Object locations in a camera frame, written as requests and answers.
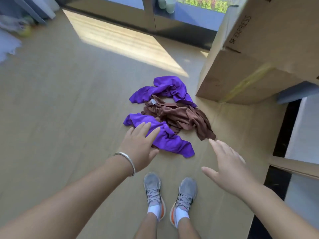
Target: fabric pile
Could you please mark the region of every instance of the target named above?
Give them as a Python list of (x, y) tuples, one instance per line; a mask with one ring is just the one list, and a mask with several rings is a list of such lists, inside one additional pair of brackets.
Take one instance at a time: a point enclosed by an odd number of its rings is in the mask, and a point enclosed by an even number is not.
[[(158, 96), (173, 98), (175, 103), (166, 103)], [(162, 76), (154, 79), (154, 86), (145, 86), (131, 97), (132, 103), (145, 103), (141, 113), (129, 114), (125, 126), (137, 127), (142, 122), (151, 122), (149, 133), (160, 127), (160, 133), (153, 145), (165, 151), (189, 158), (195, 155), (190, 142), (177, 134), (181, 129), (197, 131), (200, 140), (215, 139), (209, 121), (187, 93), (185, 84), (177, 76)]]

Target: yellow tape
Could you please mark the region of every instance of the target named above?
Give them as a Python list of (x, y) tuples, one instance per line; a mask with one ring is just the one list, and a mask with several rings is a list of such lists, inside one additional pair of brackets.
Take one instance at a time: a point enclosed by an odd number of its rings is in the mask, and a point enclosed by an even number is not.
[(266, 63), (261, 65), (255, 72), (247, 76), (244, 80), (242, 80), (238, 85), (236, 85), (223, 99), (219, 102), (227, 102), (230, 99), (237, 96), (243, 90), (245, 90), (248, 86), (255, 83), (256, 81), (260, 80), (262, 77), (265, 76), (267, 72), (273, 70), (274, 67), (270, 63)]

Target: leg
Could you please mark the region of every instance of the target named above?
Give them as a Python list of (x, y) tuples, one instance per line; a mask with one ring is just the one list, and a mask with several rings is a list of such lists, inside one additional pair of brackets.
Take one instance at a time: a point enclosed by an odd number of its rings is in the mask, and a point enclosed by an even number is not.
[(134, 239), (156, 239), (157, 217), (153, 213), (147, 213), (136, 232)]
[(200, 239), (189, 220), (189, 209), (197, 194), (196, 181), (185, 178), (178, 189), (178, 197), (170, 212), (170, 221), (178, 230), (180, 239)]
[(157, 223), (165, 216), (165, 203), (160, 195), (161, 181), (155, 173), (144, 177), (148, 210), (134, 239), (156, 239)]
[(194, 229), (190, 219), (187, 217), (180, 219), (177, 230), (179, 239), (200, 239), (198, 232)]

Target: floor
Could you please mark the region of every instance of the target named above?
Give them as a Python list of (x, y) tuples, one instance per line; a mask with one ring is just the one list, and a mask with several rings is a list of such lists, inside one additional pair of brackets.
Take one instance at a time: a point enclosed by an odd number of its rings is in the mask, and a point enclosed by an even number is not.
[[(0, 65), (0, 225), (111, 156), (129, 129), (122, 124), (126, 115), (143, 108), (128, 98), (157, 76), (179, 76), (217, 138), (264, 181), (285, 106), (273, 97), (251, 106), (195, 97), (206, 51), (68, 11), (22, 41)], [(201, 173), (201, 166), (217, 169), (208, 141), (194, 131), (181, 137), (193, 144), (194, 157), (161, 151), (111, 194), (79, 238), (132, 238), (146, 213), (143, 177), (149, 171), (162, 179), (168, 211), (182, 179), (197, 180), (190, 218), (202, 238), (247, 238), (253, 213)], [(158, 238), (177, 238), (168, 217)]]

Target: gray sneaker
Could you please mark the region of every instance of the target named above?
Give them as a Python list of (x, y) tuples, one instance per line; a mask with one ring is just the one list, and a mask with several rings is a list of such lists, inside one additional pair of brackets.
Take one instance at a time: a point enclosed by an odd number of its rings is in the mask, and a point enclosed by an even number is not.
[(174, 203), (171, 212), (169, 214), (169, 220), (177, 228), (176, 224), (176, 208), (189, 212), (189, 208), (192, 205), (195, 197), (197, 195), (197, 184), (196, 181), (192, 178), (185, 178), (181, 182), (180, 187), (178, 188), (178, 197)]
[(147, 173), (144, 177), (144, 188), (147, 196), (148, 206), (160, 205), (161, 216), (160, 220), (163, 219), (166, 213), (165, 203), (162, 196), (160, 195), (161, 181), (156, 173)]

